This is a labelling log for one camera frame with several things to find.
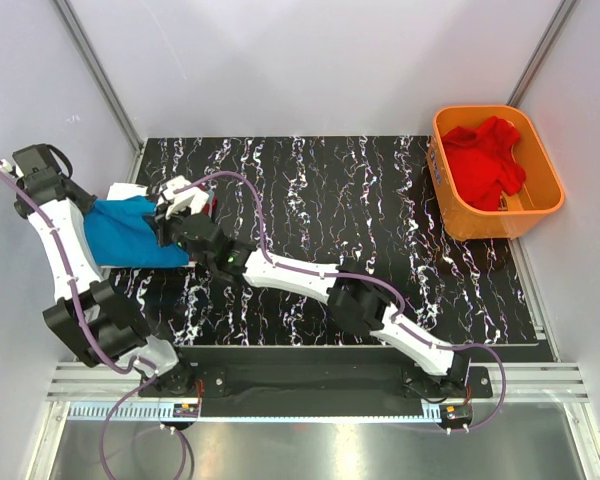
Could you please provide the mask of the blue t shirt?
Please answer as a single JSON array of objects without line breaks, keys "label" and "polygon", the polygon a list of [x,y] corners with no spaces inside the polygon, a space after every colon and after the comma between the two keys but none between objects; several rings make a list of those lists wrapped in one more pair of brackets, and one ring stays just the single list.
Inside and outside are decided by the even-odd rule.
[{"label": "blue t shirt", "polygon": [[84,215],[84,232],[97,265],[115,268],[177,268],[189,257],[176,245],[161,247],[144,216],[155,203],[143,196],[96,200]]}]

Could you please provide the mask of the bright red t shirt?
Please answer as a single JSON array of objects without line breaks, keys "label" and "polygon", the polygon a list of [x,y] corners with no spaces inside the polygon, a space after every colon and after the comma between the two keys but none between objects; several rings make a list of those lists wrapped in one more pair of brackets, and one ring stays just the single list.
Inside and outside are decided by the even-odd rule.
[{"label": "bright red t shirt", "polygon": [[526,172],[513,156],[520,138],[511,122],[496,116],[475,129],[456,127],[442,137],[456,190],[465,203],[497,211],[502,194],[520,192]]}]

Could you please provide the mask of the orange plastic basket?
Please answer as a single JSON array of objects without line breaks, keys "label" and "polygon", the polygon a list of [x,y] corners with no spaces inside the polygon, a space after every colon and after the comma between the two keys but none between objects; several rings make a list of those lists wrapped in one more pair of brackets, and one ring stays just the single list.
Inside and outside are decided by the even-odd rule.
[{"label": "orange plastic basket", "polygon": [[427,163],[443,227],[458,241],[516,239],[565,193],[530,119],[506,105],[439,110]]}]

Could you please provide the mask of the dark red t shirt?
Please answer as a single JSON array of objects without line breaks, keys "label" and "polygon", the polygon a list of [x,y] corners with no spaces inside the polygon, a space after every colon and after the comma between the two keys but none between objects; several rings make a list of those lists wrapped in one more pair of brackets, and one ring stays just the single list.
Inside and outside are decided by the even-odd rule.
[{"label": "dark red t shirt", "polygon": [[217,237],[218,226],[215,223],[215,209],[217,198],[213,191],[209,192],[209,199],[202,212],[192,215],[188,219],[187,235],[189,261],[204,262],[205,256],[213,250]]}]

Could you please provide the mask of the white t shirt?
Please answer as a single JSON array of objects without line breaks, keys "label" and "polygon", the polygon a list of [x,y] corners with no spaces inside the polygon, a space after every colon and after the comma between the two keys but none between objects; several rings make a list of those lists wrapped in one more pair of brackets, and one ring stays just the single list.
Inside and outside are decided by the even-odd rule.
[{"label": "white t shirt", "polygon": [[155,203],[157,201],[157,194],[145,185],[116,182],[109,187],[105,199],[107,201],[136,201],[144,199]]}]

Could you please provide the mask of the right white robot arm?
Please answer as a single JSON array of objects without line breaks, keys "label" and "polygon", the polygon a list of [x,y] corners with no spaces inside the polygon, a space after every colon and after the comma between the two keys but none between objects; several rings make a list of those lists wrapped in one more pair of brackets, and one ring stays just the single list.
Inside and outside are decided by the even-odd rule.
[{"label": "right white robot arm", "polygon": [[228,237],[205,213],[144,216],[162,247],[175,245],[212,277],[227,285],[286,291],[327,307],[341,330],[380,339],[419,369],[404,385],[441,401],[468,395],[469,360],[404,314],[406,301],[390,284],[348,260],[341,265],[288,259]]}]

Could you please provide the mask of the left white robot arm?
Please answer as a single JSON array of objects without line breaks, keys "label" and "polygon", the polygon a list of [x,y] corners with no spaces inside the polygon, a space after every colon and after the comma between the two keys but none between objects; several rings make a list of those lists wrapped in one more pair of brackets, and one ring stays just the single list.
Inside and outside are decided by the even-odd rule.
[{"label": "left white robot arm", "polygon": [[101,200],[72,178],[66,155],[50,144],[17,150],[17,213],[36,230],[54,279],[47,327],[85,366],[136,371],[156,393],[184,396],[195,374],[172,342],[157,337],[138,304],[119,294],[103,268],[146,268],[159,246],[143,216],[145,195]]}]

